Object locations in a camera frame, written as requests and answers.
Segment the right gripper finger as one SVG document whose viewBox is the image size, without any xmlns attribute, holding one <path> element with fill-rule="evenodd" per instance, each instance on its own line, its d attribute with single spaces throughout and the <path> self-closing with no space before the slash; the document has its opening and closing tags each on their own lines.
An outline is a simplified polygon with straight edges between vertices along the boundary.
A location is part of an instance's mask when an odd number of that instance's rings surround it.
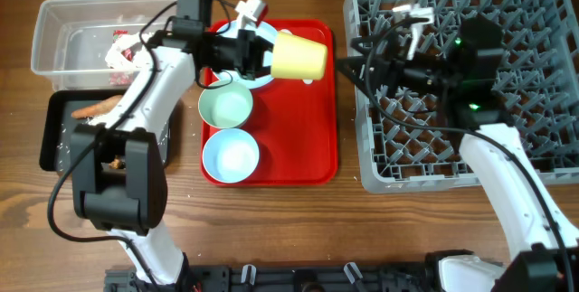
<svg viewBox="0 0 579 292">
<path fill-rule="evenodd" d="M 365 66 L 368 69 L 380 69 L 384 67 L 384 61 L 381 59 L 372 59 L 369 61 L 365 56 L 350 56 L 336 60 L 336 68 L 360 69 Z"/>
<path fill-rule="evenodd" d="M 388 91 L 389 83 L 383 76 L 375 76 L 373 73 L 370 73 L 370 79 L 367 80 L 366 75 L 361 70 L 355 71 L 349 68 L 338 68 L 337 72 L 352 82 L 368 99 L 373 96 L 375 101 L 379 101 Z"/>
</svg>

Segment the large light blue plate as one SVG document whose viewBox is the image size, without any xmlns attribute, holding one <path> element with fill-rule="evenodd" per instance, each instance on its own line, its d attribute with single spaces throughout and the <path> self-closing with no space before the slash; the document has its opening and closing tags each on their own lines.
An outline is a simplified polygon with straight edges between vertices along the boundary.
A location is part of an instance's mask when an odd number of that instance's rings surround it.
<svg viewBox="0 0 579 292">
<path fill-rule="evenodd" d="M 277 30 L 265 22 L 261 22 L 259 26 L 248 24 L 244 27 L 245 30 L 256 32 L 261 38 L 270 43 L 275 43 L 277 38 Z M 223 32 L 223 36 L 227 38 L 235 38 L 237 36 L 237 26 L 235 21 L 226 22 L 216 30 L 218 33 Z M 214 78 L 217 80 L 234 80 L 243 84 L 247 89 L 257 89 L 268 85 L 273 78 L 270 74 L 257 78 L 256 80 L 244 80 L 236 71 L 222 71 L 215 72 Z"/>
</svg>

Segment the yellow plastic cup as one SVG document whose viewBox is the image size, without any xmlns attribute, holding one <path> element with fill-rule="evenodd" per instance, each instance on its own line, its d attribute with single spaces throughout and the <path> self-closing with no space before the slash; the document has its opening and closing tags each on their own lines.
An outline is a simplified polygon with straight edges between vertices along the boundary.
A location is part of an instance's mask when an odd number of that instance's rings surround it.
<svg viewBox="0 0 579 292">
<path fill-rule="evenodd" d="M 283 80 L 321 80 L 327 46 L 293 34 L 278 32 L 271 57 L 271 77 Z"/>
</svg>

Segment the green bowl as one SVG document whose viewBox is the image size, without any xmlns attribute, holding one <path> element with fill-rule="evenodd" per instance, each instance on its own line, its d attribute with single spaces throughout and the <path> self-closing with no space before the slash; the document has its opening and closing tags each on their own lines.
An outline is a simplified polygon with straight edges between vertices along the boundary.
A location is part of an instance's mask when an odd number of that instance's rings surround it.
<svg viewBox="0 0 579 292">
<path fill-rule="evenodd" d="M 218 80 L 204 89 L 198 100 L 202 120 L 218 129 L 243 126 L 253 110 L 253 96 L 243 84 Z"/>
</svg>

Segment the small light blue bowl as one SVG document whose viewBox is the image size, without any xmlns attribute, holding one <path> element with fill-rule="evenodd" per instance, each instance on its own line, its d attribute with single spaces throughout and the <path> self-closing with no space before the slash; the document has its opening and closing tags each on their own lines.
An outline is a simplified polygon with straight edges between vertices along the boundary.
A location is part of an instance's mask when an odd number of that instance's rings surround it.
<svg viewBox="0 0 579 292">
<path fill-rule="evenodd" d="M 260 161 L 256 140 L 244 130 L 228 128 L 216 132 L 204 145 L 202 165 L 211 178 L 236 184 L 248 178 Z"/>
</svg>

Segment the red snack wrapper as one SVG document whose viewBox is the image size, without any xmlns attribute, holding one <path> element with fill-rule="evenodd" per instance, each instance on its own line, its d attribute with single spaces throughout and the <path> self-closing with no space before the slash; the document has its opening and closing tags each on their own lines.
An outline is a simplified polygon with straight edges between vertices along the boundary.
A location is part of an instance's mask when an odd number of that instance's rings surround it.
<svg viewBox="0 0 579 292">
<path fill-rule="evenodd" d="M 125 30 L 113 33 L 113 44 L 106 54 L 105 62 L 110 69 L 120 72 L 113 72 L 109 76 L 110 85 L 127 85 L 132 81 L 131 75 L 126 71 L 138 68 L 137 55 L 141 50 L 142 43 L 137 34 L 129 34 Z"/>
</svg>

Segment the orange carrot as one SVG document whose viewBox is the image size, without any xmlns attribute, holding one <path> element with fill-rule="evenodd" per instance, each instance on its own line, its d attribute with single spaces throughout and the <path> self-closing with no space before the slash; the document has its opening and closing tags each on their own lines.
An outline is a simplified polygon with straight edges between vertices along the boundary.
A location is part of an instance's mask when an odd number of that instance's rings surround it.
<svg viewBox="0 0 579 292">
<path fill-rule="evenodd" d="M 94 105 L 77 109 L 71 113 L 71 116 L 73 118 L 93 118 L 107 114 L 117 106 L 121 99 L 121 95 L 112 96 Z"/>
</svg>

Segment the brown food scrap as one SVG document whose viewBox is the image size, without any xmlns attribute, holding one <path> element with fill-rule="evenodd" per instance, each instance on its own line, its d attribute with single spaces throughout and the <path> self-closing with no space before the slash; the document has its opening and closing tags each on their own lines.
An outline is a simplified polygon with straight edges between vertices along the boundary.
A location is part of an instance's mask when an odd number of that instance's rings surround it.
<svg viewBox="0 0 579 292">
<path fill-rule="evenodd" d="M 122 170 L 126 168 L 126 161 L 123 155 L 116 155 L 109 163 L 109 168 L 114 170 Z"/>
</svg>

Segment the white tissue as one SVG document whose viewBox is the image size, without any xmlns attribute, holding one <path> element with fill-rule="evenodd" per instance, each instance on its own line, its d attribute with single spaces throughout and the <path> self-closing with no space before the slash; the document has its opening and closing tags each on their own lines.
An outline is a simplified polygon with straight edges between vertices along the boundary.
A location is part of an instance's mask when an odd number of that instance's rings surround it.
<svg viewBox="0 0 579 292">
<path fill-rule="evenodd" d="M 121 34 L 105 56 L 111 69 L 140 69 L 151 64 L 151 57 L 138 34 Z"/>
</svg>

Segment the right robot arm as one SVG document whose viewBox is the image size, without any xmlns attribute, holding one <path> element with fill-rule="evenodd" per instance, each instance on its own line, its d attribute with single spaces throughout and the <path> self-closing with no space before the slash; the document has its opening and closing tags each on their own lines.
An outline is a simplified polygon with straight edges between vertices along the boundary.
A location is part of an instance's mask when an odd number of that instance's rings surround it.
<svg viewBox="0 0 579 292">
<path fill-rule="evenodd" d="M 369 99 L 401 87 L 437 97 L 436 129 L 478 177 L 508 242 L 510 264 L 488 263 L 467 251 L 427 257 L 426 288 L 438 291 L 575 291 L 578 288 L 578 230 L 541 182 L 520 134 L 493 92 L 503 54 L 501 28 L 476 16 L 464 21 L 447 57 L 412 53 L 398 35 L 418 36 L 431 22 L 407 16 L 379 33 L 351 41 L 355 55 L 337 62 Z"/>
</svg>

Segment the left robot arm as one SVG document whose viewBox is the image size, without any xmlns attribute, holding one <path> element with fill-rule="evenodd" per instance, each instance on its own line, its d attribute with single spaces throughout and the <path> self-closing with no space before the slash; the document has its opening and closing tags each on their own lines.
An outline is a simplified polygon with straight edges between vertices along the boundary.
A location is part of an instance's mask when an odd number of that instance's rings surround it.
<svg viewBox="0 0 579 292">
<path fill-rule="evenodd" d="M 175 0 L 176 14 L 151 36 L 138 33 L 149 57 L 127 91 L 95 125 L 71 134 L 73 206 L 101 232 L 95 241 L 116 240 L 132 260 L 131 286 L 141 291 L 196 291 L 201 284 L 187 256 L 163 223 L 167 202 L 164 163 L 157 140 L 181 96 L 200 82 L 200 70 L 237 71 L 254 80 L 269 42 L 253 31 L 268 12 L 263 0 L 237 3 L 238 33 L 208 31 L 215 0 Z"/>
</svg>

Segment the grey dishwasher rack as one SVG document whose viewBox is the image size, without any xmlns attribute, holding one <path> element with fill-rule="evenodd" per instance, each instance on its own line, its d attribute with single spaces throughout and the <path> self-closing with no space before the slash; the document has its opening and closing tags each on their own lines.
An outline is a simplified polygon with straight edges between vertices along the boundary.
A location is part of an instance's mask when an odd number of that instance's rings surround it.
<svg viewBox="0 0 579 292">
<path fill-rule="evenodd" d="M 419 52 L 444 56 L 460 25 L 483 16 L 503 32 L 494 84 L 545 184 L 578 180 L 578 22 L 571 0 L 345 0 L 347 39 L 390 25 L 393 8 L 434 8 Z M 415 193 L 475 186 L 477 177 L 436 129 L 436 98 L 400 88 L 375 108 L 356 92 L 356 139 L 363 187 Z"/>
</svg>

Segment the black waste tray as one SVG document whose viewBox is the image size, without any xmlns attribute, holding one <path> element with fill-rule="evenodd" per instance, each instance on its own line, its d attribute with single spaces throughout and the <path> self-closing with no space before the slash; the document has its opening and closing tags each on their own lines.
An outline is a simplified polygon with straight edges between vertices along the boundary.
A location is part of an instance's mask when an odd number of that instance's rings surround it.
<svg viewBox="0 0 579 292">
<path fill-rule="evenodd" d="M 62 175 L 71 163 L 71 134 L 79 124 L 88 123 L 88 118 L 75 119 L 71 113 L 79 108 L 101 102 L 124 89 L 59 90 L 49 100 L 39 165 L 44 171 Z"/>
</svg>

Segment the red serving tray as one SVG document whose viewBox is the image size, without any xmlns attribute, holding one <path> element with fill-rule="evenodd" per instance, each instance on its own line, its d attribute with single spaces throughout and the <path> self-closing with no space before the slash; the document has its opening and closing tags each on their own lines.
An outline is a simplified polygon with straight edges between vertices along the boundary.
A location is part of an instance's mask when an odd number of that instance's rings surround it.
<svg viewBox="0 0 579 292">
<path fill-rule="evenodd" d="M 207 140 L 222 130 L 202 122 L 201 171 L 212 184 L 226 186 L 315 185 L 328 182 L 337 171 L 337 112 L 335 93 L 334 40 L 330 29 L 315 19 L 269 20 L 278 32 L 293 34 L 327 46 L 324 77 L 306 85 L 302 80 L 273 79 L 268 85 L 250 89 L 253 110 L 238 129 L 249 133 L 260 149 L 255 171 L 236 184 L 219 183 L 202 165 Z M 207 70 L 207 82 L 216 82 Z"/>
</svg>

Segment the clear plastic bin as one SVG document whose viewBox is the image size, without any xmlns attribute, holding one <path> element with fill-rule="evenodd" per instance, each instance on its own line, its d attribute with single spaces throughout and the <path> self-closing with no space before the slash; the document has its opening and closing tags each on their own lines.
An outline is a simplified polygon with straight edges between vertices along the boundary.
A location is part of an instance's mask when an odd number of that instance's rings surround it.
<svg viewBox="0 0 579 292">
<path fill-rule="evenodd" d="M 58 90 L 126 87 L 138 70 L 111 69 L 120 33 L 138 33 L 175 0 L 46 0 L 33 35 L 31 70 Z"/>
</svg>

